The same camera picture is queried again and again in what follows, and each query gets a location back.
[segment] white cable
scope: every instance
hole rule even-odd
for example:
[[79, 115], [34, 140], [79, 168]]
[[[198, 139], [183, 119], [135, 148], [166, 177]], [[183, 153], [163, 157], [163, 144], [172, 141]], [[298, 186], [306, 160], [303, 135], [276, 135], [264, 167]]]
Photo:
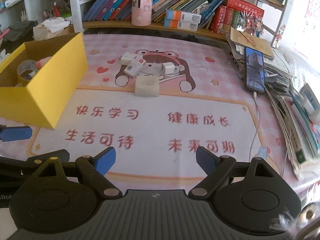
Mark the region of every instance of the white cable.
[[260, 109], [258, 107], [258, 104], [257, 104], [257, 92], [253, 92], [253, 101], [256, 105], [256, 109], [258, 110], [259, 112], [259, 121], [258, 121], [258, 126], [257, 126], [257, 129], [256, 129], [256, 133], [254, 134], [254, 137], [253, 137], [253, 140], [252, 140], [252, 143], [251, 143], [251, 146], [250, 146], [250, 151], [249, 151], [249, 162], [251, 162], [251, 151], [252, 151], [252, 146], [253, 146], [253, 143], [254, 143], [254, 139], [256, 138], [257, 136], [257, 133], [258, 133], [258, 130], [259, 130], [259, 126], [260, 126], [260, 120], [261, 120], [261, 113], [260, 113]]

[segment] white plastic block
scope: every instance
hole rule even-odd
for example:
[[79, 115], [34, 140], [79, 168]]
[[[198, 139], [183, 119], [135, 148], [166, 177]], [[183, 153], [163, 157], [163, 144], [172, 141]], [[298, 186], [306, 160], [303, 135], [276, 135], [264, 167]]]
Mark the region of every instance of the white plastic block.
[[158, 77], [138, 76], [134, 93], [137, 97], [157, 97], [159, 96], [159, 89]]
[[121, 57], [121, 65], [129, 65], [131, 61], [136, 60], [138, 61], [139, 59], [142, 59], [142, 55], [140, 54], [134, 54], [134, 53], [129, 53], [126, 52], [123, 54], [123, 56]]
[[169, 75], [174, 73], [174, 64], [172, 62], [162, 63], [162, 71], [164, 75]]
[[127, 76], [134, 78], [145, 63], [146, 61], [144, 59], [139, 59], [138, 61], [133, 60], [124, 69], [124, 73]]

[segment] phone screen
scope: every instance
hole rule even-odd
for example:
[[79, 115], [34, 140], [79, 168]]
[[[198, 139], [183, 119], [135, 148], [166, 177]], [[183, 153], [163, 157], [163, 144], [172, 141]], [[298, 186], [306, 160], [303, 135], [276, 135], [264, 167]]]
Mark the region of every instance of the phone screen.
[[249, 90], [264, 93], [264, 68], [261, 52], [245, 47], [246, 56], [246, 86]]

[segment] yellow cardboard box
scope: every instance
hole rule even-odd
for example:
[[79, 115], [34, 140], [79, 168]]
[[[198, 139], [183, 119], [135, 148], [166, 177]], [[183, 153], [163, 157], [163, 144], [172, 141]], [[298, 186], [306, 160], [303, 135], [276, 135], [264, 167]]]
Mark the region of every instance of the yellow cardboard box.
[[[49, 56], [25, 87], [15, 87], [21, 62]], [[54, 129], [87, 68], [81, 33], [25, 42], [0, 64], [0, 116]]]

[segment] gray fabric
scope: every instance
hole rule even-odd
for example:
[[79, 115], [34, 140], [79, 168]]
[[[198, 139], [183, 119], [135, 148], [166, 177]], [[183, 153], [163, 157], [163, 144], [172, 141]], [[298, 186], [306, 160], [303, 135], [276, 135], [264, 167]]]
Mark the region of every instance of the gray fabric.
[[23, 38], [33, 27], [37, 26], [36, 21], [17, 22], [9, 26], [10, 31], [4, 36], [4, 41], [17, 41]]

